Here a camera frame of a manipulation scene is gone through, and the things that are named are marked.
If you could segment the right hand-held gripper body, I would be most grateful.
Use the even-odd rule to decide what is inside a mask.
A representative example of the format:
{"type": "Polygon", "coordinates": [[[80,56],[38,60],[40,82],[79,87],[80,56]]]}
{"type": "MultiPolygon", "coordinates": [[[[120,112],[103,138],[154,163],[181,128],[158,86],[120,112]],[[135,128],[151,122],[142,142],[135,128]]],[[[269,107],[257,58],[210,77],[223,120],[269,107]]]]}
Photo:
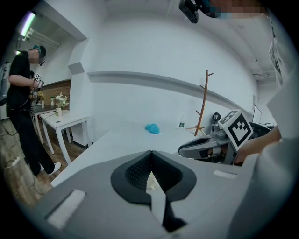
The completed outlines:
{"type": "Polygon", "coordinates": [[[237,152],[252,134],[253,129],[242,110],[230,111],[217,124],[212,124],[210,133],[217,148],[227,148],[224,164],[233,164],[237,152]]]}

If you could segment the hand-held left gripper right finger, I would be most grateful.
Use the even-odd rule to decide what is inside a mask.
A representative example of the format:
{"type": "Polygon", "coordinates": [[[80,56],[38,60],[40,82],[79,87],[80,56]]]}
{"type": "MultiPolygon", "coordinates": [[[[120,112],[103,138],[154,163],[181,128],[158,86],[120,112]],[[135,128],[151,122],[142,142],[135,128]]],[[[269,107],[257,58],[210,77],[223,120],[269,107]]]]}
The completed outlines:
{"type": "Polygon", "coordinates": [[[250,185],[257,155],[250,155],[239,166],[201,162],[162,151],[155,155],[166,156],[191,169],[197,181],[189,195],[171,203],[176,217],[186,225],[156,235],[156,239],[243,239],[234,235],[239,225],[233,221],[250,185]]]}

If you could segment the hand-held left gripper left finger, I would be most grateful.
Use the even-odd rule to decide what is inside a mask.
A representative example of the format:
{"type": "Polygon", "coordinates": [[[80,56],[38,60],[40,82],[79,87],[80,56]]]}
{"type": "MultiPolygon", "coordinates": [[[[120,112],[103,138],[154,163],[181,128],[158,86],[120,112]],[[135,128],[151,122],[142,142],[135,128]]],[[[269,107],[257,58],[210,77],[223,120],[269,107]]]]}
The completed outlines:
{"type": "Polygon", "coordinates": [[[148,205],[132,204],[111,185],[126,155],[81,169],[24,213],[47,239],[160,239],[167,234],[148,205]]]}

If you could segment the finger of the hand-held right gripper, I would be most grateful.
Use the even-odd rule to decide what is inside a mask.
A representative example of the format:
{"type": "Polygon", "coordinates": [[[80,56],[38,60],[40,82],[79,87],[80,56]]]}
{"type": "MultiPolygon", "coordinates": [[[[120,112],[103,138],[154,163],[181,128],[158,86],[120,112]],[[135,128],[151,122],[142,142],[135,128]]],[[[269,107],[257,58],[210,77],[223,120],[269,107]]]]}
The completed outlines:
{"type": "Polygon", "coordinates": [[[214,140],[208,137],[198,137],[195,138],[178,148],[178,151],[186,150],[206,150],[214,146],[214,140]]]}
{"type": "Polygon", "coordinates": [[[179,155],[185,158],[195,159],[197,161],[221,163],[221,155],[214,155],[212,149],[204,150],[184,150],[178,151],[179,155]]]}

